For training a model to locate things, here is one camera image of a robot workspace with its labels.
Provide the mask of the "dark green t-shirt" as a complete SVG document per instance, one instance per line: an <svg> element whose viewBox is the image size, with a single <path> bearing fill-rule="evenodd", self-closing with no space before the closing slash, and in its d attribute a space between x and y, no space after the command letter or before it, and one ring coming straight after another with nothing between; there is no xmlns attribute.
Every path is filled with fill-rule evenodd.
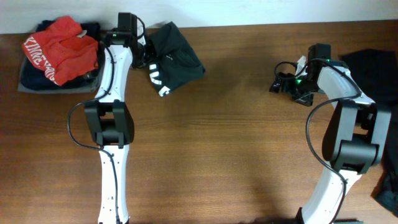
<svg viewBox="0 0 398 224"><path fill-rule="evenodd" d="M154 50L149 78L159 96L165 97L188 82L204 77L204 65L173 22L164 24L149 40Z"/></svg>

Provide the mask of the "black garment white logo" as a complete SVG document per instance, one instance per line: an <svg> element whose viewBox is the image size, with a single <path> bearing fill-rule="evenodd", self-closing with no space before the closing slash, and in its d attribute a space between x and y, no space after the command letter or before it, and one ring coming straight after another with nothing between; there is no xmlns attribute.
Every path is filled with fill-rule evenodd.
<svg viewBox="0 0 398 224"><path fill-rule="evenodd" d="M397 216L397 55L390 50L364 49L340 57L360 89L376 103L391 109L384 149L384 178L374 199Z"/></svg>

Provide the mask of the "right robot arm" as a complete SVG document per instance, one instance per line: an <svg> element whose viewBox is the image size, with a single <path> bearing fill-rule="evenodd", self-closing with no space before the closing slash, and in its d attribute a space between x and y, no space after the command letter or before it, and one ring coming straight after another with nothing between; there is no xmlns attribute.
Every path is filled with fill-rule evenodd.
<svg viewBox="0 0 398 224"><path fill-rule="evenodd" d="M318 92L328 99L311 110L305 123L307 144L323 172L308 202L288 222L337 223L350 188L382 159L391 110L377 105L360 89L347 64L331 58L329 44L310 46L307 56L290 65L295 73L274 70L271 92L288 93L304 106L312 106ZM310 122L326 105L332 105L334 112L323 137L322 154L318 155L310 139Z"/></svg>

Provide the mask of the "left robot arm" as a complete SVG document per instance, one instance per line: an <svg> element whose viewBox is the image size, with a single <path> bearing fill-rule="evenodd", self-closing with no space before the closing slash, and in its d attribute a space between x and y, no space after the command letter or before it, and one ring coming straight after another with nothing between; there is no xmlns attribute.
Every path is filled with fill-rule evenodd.
<svg viewBox="0 0 398 224"><path fill-rule="evenodd" d="M146 29L130 12L118 14L117 27L105 36L98 92L84 112L101 158L101 208L98 223L128 223L126 166L134 140L134 121L125 103L130 68L146 63Z"/></svg>

